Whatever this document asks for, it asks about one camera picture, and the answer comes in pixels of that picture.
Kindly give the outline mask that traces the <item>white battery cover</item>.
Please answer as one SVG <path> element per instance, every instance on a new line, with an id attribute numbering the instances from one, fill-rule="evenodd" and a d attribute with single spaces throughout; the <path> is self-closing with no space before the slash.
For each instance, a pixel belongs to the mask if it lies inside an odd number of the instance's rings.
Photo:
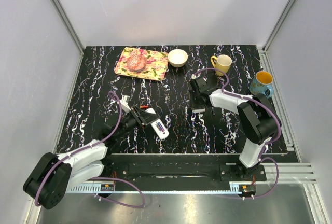
<path id="1" fill-rule="evenodd" d="M 205 108 L 203 108 L 203 109 L 193 109 L 192 112 L 193 113 L 204 113 L 205 112 Z"/>

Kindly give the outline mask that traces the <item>white remote control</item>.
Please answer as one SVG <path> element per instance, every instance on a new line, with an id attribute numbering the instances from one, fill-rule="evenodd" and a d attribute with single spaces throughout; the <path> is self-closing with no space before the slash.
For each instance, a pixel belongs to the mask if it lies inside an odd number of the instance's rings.
<path id="1" fill-rule="evenodd" d="M 156 114 L 153 108 L 148 108 L 145 111 Z M 149 125 L 153 128 L 160 139 L 166 139 L 169 136 L 169 132 L 160 118 Z"/>

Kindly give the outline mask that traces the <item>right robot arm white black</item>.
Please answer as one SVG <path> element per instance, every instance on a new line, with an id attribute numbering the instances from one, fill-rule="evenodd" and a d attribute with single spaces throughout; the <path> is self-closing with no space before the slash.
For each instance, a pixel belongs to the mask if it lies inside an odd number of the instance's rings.
<path id="1" fill-rule="evenodd" d="M 239 116 L 246 136 L 239 156 L 236 175 L 241 180 L 250 179 L 261 159 L 265 147 L 281 136 L 281 121 L 264 94 L 242 95 L 223 88 L 212 87 L 204 78 L 190 81 L 191 108 L 194 113 L 203 113 L 208 107 L 222 108 Z"/>

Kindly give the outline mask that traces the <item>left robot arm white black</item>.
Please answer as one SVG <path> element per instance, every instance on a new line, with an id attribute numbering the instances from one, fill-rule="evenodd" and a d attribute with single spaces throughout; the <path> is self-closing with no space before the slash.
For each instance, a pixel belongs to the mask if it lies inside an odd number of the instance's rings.
<path id="1" fill-rule="evenodd" d="M 23 191 L 38 206 L 52 209 L 81 183 L 97 177 L 109 179 L 113 171 L 107 159 L 130 131 L 146 128 L 160 139 L 168 137 L 167 128 L 153 108 L 123 108 L 125 115 L 104 122 L 98 136 L 88 144 L 67 153 L 44 154 L 23 184 Z"/>

